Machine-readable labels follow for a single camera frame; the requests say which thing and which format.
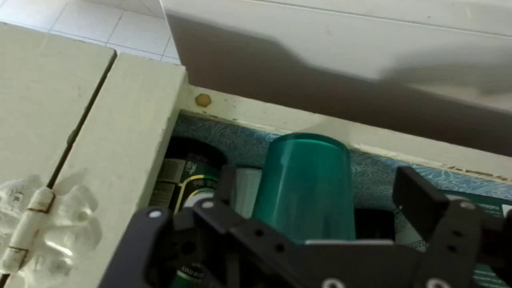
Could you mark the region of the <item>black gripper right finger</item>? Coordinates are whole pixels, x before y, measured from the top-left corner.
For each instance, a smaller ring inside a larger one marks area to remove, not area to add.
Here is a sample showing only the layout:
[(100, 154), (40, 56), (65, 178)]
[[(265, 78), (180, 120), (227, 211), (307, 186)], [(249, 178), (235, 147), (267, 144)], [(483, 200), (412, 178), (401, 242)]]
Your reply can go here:
[(449, 198), (411, 166), (396, 168), (392, 202), (422, 240), (433, 235), (449, 206)]

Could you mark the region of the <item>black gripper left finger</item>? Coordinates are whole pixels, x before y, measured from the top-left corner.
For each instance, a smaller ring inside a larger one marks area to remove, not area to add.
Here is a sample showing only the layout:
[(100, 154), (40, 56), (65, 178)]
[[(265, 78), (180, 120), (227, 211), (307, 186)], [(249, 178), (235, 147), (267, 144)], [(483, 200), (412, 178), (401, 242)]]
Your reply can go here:
[(225, 165), (220, 170), (216, 197), (222, 203), (230, 205), (233, 200), (235, 190), (236, 190), (236, 168), (232, 165)]

